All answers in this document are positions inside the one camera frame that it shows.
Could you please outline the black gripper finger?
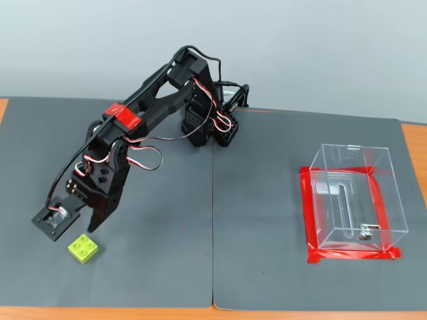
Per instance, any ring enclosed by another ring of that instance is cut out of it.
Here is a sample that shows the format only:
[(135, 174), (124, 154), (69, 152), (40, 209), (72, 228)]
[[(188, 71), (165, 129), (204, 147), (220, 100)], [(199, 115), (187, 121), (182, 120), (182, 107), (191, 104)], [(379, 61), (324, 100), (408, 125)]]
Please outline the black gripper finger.
[(93, 208), (93, 213), (89, 225), (88, 232), (94, 232), (110, 215), (116, 210), (116, 207)]

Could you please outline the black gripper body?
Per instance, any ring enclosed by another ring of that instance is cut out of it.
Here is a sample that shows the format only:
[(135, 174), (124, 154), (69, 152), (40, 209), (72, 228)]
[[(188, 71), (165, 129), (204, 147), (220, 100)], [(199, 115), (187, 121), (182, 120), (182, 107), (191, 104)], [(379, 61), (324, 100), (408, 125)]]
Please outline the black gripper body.
[(123, 161), (78, 163), (66, 182), (66, 191), (98, 213), (112, 213), (118, 206), (129, 169)]

